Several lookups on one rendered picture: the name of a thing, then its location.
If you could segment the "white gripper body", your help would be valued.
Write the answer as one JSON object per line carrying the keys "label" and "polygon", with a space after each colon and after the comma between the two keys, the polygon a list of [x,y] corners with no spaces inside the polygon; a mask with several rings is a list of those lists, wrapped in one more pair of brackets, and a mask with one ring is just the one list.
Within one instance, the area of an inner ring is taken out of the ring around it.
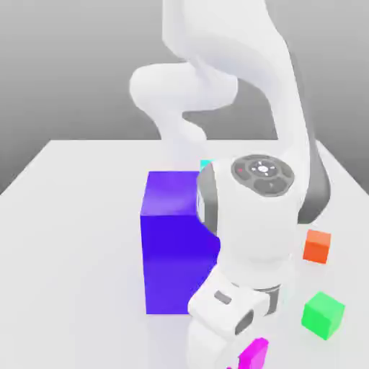
{"label": "white gripper body", "polygon": [[239,357],[232,342],[191,318],[187,333],[188,369],[238,369]]}

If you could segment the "small magenta cube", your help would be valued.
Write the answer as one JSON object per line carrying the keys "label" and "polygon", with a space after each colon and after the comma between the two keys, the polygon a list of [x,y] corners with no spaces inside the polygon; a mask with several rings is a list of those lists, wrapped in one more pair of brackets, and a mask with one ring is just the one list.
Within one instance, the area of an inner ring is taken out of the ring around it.
{"label": "small magenta cube", "polygon": [[255,339],[239,355],[237,369],[263,369],[269,341],[265,338]]}

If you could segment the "small green cube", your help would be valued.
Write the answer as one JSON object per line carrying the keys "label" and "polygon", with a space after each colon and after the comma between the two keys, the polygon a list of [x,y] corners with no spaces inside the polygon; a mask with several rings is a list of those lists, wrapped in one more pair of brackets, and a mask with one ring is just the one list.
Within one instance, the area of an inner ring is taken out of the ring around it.
{"label": "small green cube", "polygon": [[304,305],[301,324],[320,338],[328,340],[338,330],[345,305],[324,292],[318,292]]}

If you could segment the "small orange cube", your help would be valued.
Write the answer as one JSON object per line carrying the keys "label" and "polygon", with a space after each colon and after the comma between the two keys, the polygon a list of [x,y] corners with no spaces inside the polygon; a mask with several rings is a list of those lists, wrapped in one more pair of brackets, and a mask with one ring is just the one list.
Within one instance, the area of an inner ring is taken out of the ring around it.
{"label": "small orange cube", "polygon": [[326,264],[332,235],[330,233],[309,229],[303,250],[303,259],[319,264]]}

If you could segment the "large blue box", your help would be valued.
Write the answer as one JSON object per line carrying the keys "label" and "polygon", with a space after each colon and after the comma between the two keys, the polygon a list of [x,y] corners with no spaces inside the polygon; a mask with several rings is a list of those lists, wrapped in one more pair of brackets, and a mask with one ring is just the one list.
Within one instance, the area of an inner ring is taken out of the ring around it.
{"label": "large blue box", "polygon": [[197,172],[148,173],[140,222],[146,312],[186,314],[220,241],[197,218]]}

